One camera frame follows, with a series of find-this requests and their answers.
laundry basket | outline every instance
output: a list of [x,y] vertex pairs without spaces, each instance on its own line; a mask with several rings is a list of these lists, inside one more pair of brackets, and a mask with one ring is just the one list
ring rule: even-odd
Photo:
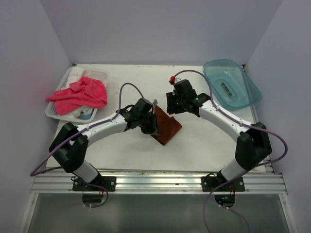
[[[72,70],[72,67],[70,67],[66,71],[66,73],[63,76],[62,80],[60,81],[56,91],[58,91],[61,88],[66,86],[67,79],[68,79],[68,76],[69,76],[71,70]],[[108,79],[109,79],[109,76],[110,76],[107,71],[95,70],[95,69],[87,69],[87,71],[90,73],[91,78],[101,80],[103,82],[103,84],[105,85],[105,87],[107,88],[107,82],[108,82]],[[71,117],[65,117],[65,116],[59,115],[57,113],[56,109],[55,109],[55,103],[54,102],[49,102],[49,104],[48,104],[48,106],[47,106],[47,108],[45,110],[45,114],[48,117],[52,117],[52,118],[58,119],[58,120],[66,120],[66,121],[78,122],[78,123],[88,123],[88,122],[91,122],[94,119],[96,112],[97,112],[97,109],[95,108],[93,110],[93,112],[92,112],[92,115],[91,115],[90,119],[83,120],[83,119],[79,119],[79,118],[71,118]]]

white table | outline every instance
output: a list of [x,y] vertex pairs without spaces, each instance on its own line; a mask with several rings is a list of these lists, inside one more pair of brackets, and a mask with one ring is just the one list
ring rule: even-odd
[[[120,86],[124,82],[135,84],[145,98],[157,99],[158,105],[166,111],[166,93],[173,87],[169,79],[183,69],[202,71],[202,67],[190,66],[134,66],[134,65],[78,65],[86,69],[102,69],[110,73],[108,81],[108,105],[98,110],[94,120],[107,117],[118,108]],[[179,76],[189,79],[196,92],[209,94],[205,80],[195,73]],[[122,107],[135,104],[139,93],[131,86],[122,94]],[[233,112],[250,122],[255,122],[254,108],[247,107]],[[175,115],[183,128],[165,146],[140,128],[104,138],[87,149],[86,160],[96,168],[124,170],[169,170],[169,171],[219,171],[229,163],[235,154],[235,142],[222,130],[195,115],[183,113]],[[60,121],[57,132],[65,124]],[[51,158],[47,167],[59,164]],[[253,172],[265,172],[261,166]]]

pink cloth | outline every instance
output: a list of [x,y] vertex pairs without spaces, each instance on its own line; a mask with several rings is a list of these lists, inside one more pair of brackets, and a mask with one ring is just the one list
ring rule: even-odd
[[55,102],[58,114],[64,115],[84,105],[91,108],[105,107],[107,91],[100,80],[82,77],[71,83],[69,88],[55,91],[47,101]]

brown towel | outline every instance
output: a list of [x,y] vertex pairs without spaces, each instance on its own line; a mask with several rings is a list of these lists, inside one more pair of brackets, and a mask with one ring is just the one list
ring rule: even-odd
[[152,136],[162,145],[166,145],[174,135],[182,128],[182,125],[174,118],[169,117],[160,107],[155,107],[155,115],[160,135]]

white cloth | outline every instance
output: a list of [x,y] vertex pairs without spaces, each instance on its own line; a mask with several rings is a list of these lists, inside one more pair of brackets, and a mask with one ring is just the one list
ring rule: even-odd
[[[69,88],[69,85],[71,83],[79,81],[80,78],[82,78],[82,77],[89,77],[90,78],[91,75],[87,70],[85,70],[81,67],[73,67],[70,74],[68,75],[68,79],[67,79],[67,83],[66,83],[65,87],[63,87],[62,89]],[[83,115],[89,115],[92,113],[92,111],[93,111],[93,108],[90,108],[88,106],[82,106],[82,107],[77,108],[76,110],[73,110],[72,112],[67,113],[65,115],[62,115],[62,116],[75,119],[75,118],[78,118],[80,116],[81,112],[83,112]]]

